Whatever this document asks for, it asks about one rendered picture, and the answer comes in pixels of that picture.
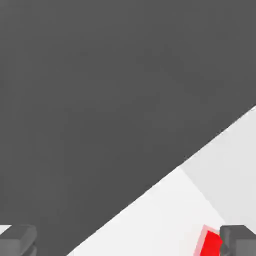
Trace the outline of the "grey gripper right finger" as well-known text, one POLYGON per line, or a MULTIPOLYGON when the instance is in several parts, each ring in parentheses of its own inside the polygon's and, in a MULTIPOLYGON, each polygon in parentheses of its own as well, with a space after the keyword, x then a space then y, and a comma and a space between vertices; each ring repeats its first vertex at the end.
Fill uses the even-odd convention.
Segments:
POLYGON ((222 225, 220 256, 256 256, 256 234, 245 225, 222 225))

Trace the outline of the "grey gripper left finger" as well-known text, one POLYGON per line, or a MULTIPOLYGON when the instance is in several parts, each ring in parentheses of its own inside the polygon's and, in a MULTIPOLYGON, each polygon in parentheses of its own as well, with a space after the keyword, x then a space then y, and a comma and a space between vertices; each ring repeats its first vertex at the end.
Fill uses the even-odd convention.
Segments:
POLYGON ((37 256, 34 225, 11 225, 0 234, 0 256, 37 256))

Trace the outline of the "small red cube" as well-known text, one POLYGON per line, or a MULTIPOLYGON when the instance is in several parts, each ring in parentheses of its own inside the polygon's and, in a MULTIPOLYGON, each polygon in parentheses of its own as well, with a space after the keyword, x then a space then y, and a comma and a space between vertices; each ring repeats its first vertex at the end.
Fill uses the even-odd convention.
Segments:
POLYGON ((220 256, 222 242, 219 231, 204 224, 193 256, 220 256))

